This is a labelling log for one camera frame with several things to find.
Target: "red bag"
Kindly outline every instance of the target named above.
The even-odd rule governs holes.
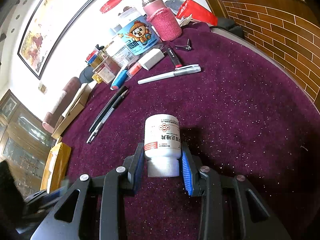
[[[177,18],[181,19],[182,17],[189,17],[192,14],[192,18],[201,22],[210,23],[212,25],[218,24],[217,17],[206,8],[196,3],[193,0],[186,0],[179,8]]]

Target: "white pen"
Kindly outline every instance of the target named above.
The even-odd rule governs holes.
[[[160,79],[182,76],[182,75],[192,74],[192,73],[196,73],[196,72],[200,72],[200,71],[201,71],[201,68],[199,66],[188,67],[188,68],[184,68],[184,69],[179,69],[179,70],[163,73],[163,74],[160,74],[157,76],[141,79],[138,81],[138,84],[140,85],[140,84],[144,84],[144,83],[148,83],[148,82],[152,82],[152,81],[156,81],[156,80],[160,80]]]

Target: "brick wall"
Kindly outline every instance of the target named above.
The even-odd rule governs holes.
[[[274,8],[223,4],[229,18],[243,27],[245,39],[276,60],[314,102],[320,87],[320,28]]]

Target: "bottle label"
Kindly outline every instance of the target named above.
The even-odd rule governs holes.
[[[181,149],[180,129],[176,121],[166,118],[146,123],[144,150],[157,148]]]
[[[134,55],[126,46],[123,46],[112,56],[112,59],[119,65],[119,67],[127,66],[132,60],[134,60],[134,58]]]
[[[160,41],[151,24],[143,16],[139,16],[117,32],[134,55],[140,55]]]

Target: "picture frame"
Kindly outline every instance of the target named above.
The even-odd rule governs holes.
[[[0,114],[6,119],[9,120],[9,118],[14,113],[14,110],[16,109],[18,103],[15,101],[15,99],[12,96],[8,96],[6,98],[6,102],[3,104],[3,106],[0,108]]]
[[[39,80],[62,37],[94,1],[39,1],[25,28],[18,49],[19,58]]]

